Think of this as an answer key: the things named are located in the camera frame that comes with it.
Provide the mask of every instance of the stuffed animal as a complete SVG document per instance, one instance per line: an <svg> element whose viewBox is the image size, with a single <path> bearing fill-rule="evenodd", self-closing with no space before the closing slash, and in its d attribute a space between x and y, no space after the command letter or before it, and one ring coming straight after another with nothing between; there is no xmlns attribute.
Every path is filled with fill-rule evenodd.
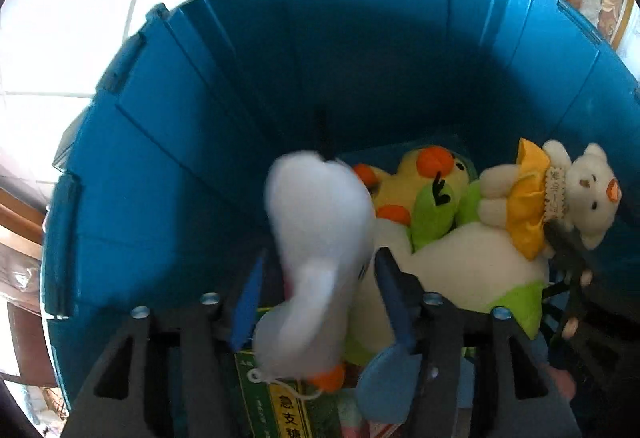
<svg viewBox="0 0 640 438"><path fill-rule="evenodd" d="M489 313L495 306L505 306L525 333L535 337L548 265L542 256L526 259L506 231L470 222L412 253L402 227L378 219L375 247L383 246L391 249L399 268L415 275L424 288L466 310ZM346 359L361 366L394 342L372 269L364 275L350 313Z"/></svg>
<svg viewBox="0 0 640 438"><path fill-rule="evenodd" d="M261 377L306 378L335 391L348 310L373 252L369 192L349 167L300 152L276 160L265 203L292 295L256 325Z"/></svg>
<svg viewBox="0 0 640 438"><path fill-rule="evenodd" d="M357 164L354 171L371 191L376 217L410 227L415 200L434 180L445 180L454 192L449 198L457 205L469 184L466 164L451 151L431 145L409 151L402 157L396 174L366 164ZM446 196L439 198L445 201Z"/></svg>
<svg viewBox="0 0 640 438"><path fill-rule="evenodd" d="M580 231L587 249L600 244L613 224L622 192L597 144L589 144L573 163L557 140L542 148L520 139L516 164L480 175L480 220L505 228L527 259L545 249L543 224L559 219Z"/></svg>
<svg viewBox="0 0 640 438"><path fill-rule="evenodd" d="M391 248L398 265L403 269L403 264L412 258L414 251L418 253L423 247L442 238L454 224L461 226L478 220L477 181L469 185L458 201L454 198L458 197L448 182L434 179L417 195L410 230L387 218L376 219L375 248ZM351 308L345 359L364 366L392 342L393 332L376 284L373 266L370 266Z"/></svg>

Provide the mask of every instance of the yellow dress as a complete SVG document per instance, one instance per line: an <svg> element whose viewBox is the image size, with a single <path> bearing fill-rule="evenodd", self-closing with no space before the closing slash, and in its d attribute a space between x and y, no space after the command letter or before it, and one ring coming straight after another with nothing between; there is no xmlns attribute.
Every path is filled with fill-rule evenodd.
<svg viewBox="0 0 640 438"><path fill-rule="evenodd" d="M551 160L536 144L520 139L518 179L507 197L507 225L513 245L522 255L534 259L545 246L545 174Z"/></svg>

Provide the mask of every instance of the orange plush foot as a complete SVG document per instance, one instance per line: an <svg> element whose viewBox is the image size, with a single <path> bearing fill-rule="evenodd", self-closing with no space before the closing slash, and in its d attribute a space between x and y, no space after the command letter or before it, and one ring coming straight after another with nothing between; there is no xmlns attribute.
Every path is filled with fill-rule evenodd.
<svg viewBox="0 0 640 438"><path fill-rule="evenodd" d="M332 393L338 391L344 384L344 364L338 364L331 371L314 376L308 381L324 392Z"/></svg>
<svg viewBox="0 0 640 438"><path fill-rule="evenodd" d="M358 175L358 178L360 178L367 189L371 189L380 183L373 169L364 163L354 165L353 172Z"/></svg>
<svg viewBox="0 0 640 438"><path fill-rule="evenodd" d="M376 217L391 220L405 227L411 226L411 213L400 205L383 205L376 210Z"/></svg>

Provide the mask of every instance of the bear ear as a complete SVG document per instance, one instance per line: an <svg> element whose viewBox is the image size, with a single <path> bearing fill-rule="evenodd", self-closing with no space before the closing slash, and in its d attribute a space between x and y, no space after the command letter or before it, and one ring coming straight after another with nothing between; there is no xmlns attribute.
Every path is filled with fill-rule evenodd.
<svg viewBox="0 0 640 438"><path fill-rule="evenodd" d="M607 161L607 154L604 152L604 149L593 142L587 146L587 149L584 150L584 153L602 158L605 162Z"/></svg>
<svg viewBox="0 0 640 438"><path fill-rule="evenodd" d="M593 250L596 248L602 240L604 239L604 232L600 232L598 234L581 234L580 238L582 239L582 244L584 248L587 250Z"/></svg>
<svg viewBox="0 0 640 438"><path fill-rule="evenodd" d="M542 146L542 150L551 158L553 167L561 167L562 169L571 167L571 157L569 157L564 145L557 140L547 140Z"/></svg>

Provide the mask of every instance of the white teddy bear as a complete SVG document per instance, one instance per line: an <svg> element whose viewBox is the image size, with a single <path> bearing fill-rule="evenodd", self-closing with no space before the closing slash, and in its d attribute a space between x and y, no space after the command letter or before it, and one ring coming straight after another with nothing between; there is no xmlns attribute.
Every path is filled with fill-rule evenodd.
<svg viewBox="0 0 640 438"><path fill-rule="evenodd" d="M598 246L613 224L622 192L607 155L589 144L573 163L564 146L549 140L542 149L521 139L517 164L480 175L480 220L505 228L528 259L545 248L543 224L561 220L577 227L585 248Z"/></svg>

